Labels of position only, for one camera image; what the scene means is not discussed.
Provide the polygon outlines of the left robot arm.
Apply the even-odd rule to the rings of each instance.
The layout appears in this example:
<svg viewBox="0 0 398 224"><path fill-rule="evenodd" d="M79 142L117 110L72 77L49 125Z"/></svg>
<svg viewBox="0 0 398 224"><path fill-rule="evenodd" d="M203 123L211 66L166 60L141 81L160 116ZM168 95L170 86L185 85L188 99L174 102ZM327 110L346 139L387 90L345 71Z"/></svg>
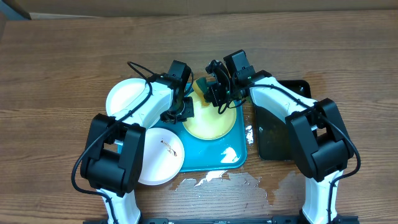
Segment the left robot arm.
<svg viewBox="0 0 398 224"><path fill-rule="evenodd" d="M71 173L75 190L99 195L108 213L107 223L139 223L134 189L142 171L146 131L158 121L179 123L194 115L193 100L185 87L193 72L174 60L166 73L140 75L132 104L107 116L97 114L90 124L86 146Z"/></svg>

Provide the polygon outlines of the black water tray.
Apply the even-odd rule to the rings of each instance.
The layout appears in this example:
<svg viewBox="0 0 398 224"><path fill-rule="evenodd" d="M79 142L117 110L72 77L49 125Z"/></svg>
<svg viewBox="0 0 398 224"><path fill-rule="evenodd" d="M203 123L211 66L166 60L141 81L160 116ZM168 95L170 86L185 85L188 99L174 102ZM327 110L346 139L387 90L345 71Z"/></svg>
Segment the black water tray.
<svg viewBox="0 0 398 224"><path fill-rule="evenodd" d="M285 118L306 108L277 90L279 87L308 106L313 106L309 84L304 80L282 81L263 78L250 89L253 100L259 157L264 160L291 160L290 141Z"/></svg>

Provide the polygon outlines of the teal plastic tray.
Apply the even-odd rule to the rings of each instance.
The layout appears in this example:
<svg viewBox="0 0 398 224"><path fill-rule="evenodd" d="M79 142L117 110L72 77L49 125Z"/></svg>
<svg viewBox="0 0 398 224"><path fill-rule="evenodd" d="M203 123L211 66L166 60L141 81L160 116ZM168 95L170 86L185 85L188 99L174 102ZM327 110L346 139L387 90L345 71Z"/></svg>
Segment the teal plastic tray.
<svg viewBox="0 0 398 224"><path fill-rule="evenodd" d="M185 158L180 172L205 170L226 170L237 168L247 158L246 137L243 124L243 112L237 109L236 122L232 130L221 138L202 140L192 136L183 126L164 123L160 114L170 108L174 91L165 84L158 82L146 84L146 88L127 108L115 113L117 118L124 116L140 102L141 106L131 117L125 120L128 124L140 124L146 130L164 128L176 134L185 150Z"/></svg>

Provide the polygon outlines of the white plate lower left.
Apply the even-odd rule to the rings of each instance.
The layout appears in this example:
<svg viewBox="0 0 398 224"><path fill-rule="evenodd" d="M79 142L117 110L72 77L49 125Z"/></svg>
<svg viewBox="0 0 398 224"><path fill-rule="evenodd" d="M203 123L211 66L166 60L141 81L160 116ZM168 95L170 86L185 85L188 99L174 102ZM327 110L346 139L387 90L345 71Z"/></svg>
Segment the white plate lower left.
<svg viewBox="0 0 398 224"><path fill-rule="evenodd" d="M180 172L184 158L184 146L176 134L164 128L148 129L139 183L161 185L172 180Z"/></svg>

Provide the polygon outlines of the white plate upper left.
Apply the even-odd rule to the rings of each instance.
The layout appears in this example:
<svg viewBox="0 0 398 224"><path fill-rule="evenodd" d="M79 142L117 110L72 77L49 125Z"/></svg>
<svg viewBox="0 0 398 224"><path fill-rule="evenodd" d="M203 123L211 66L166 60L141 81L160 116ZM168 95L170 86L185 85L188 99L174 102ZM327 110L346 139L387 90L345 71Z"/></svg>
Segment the white plate upper left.
<svg viewBox="0 0 398 224"><path fill-rule="evenodd" d="M146 88L146 81L141 78L129 78L116 84L106 98L108 116L127 108Z"/></svg>

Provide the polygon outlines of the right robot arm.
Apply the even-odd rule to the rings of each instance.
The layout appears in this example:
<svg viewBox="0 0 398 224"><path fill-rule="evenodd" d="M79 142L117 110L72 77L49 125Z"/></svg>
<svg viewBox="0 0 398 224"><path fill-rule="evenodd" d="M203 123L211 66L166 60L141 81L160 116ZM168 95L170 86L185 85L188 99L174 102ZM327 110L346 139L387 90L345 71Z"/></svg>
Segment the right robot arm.
<svg viewBox="0 0 398 224"><path fill-rule="evenodd" d="M288 129L292 158L305 176L305 201L295 223L358 223L356 216L337 213L339 181L355 175L361 158L350 139L336 103L301 96L280 84L265 70L255 71L245 51L223 61L212 60L205 68L215 78L195 81L202 100L223 114L234 100L246 98L271 112Z"/></svg>

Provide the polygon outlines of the green yellow sponge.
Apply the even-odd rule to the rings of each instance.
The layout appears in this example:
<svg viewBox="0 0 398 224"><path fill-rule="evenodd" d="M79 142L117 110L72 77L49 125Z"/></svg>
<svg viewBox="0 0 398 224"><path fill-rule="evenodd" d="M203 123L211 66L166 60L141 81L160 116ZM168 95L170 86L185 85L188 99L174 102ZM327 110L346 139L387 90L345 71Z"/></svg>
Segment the green yellow sponge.
<svg viewBox="0 0 398 224"><path fill-rule="evenodd" d="M193 82L193 91L198 95L201 104L203 106L208 106L209 103L206 101L205 96L208 94L209 89L207 85L206 78L198 78Z"/></svg>

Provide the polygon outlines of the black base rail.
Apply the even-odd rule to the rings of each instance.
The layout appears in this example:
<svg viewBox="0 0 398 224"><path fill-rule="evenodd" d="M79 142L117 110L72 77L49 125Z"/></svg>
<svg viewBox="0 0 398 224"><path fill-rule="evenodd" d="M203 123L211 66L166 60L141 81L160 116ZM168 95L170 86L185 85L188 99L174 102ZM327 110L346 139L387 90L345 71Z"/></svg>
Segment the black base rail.
<svg viewBox="0 0 398 224"><path fill-rule="evenodd" d="M106 220L83 221L83 224L105 224ZM140 218L140 224L304 224L309 223L302 216L274 216L272 218L233 218L233 219L181 219L169 220L167 218ZM357 216L338 215L334 224L359 224Z"/></svg>

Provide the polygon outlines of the white plate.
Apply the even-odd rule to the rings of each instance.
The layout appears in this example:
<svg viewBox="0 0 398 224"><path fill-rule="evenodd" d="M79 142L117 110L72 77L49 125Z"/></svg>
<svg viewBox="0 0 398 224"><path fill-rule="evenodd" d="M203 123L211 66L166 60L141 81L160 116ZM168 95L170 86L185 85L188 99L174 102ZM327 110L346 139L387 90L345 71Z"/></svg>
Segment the white plate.
<svg viewBox="0 0 398 224"><path fill-rule="evenodd" d="M141 78L129 78L116 84L106 98L108 116L127 108L146 88L146 81Z"/></svg>
<svg viewBox="0 0 398 224"><path fill-rule="evenodd" d="M180 172L184 158L184 146L176 134L164 128L148 129L139 183L161 185L172 180Z"/></svg>

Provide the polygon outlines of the yellow green rimmed plate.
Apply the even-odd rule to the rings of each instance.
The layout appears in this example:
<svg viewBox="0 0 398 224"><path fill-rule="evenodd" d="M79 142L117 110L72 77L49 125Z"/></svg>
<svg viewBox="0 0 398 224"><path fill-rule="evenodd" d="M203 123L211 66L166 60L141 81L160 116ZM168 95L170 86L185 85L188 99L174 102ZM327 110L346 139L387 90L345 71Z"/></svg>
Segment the yellow green rimmed plate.
<svg viewBox="0 0 398 224"><path fill-rule="evenodd" d="M193 100L194 117L187 118L183 126L192 136L202 140L214 140L232 130L237 117L236 108L227 108L223 114L219 114L212 104L203 106L195 92L191 92L189 96Z"/></svg>

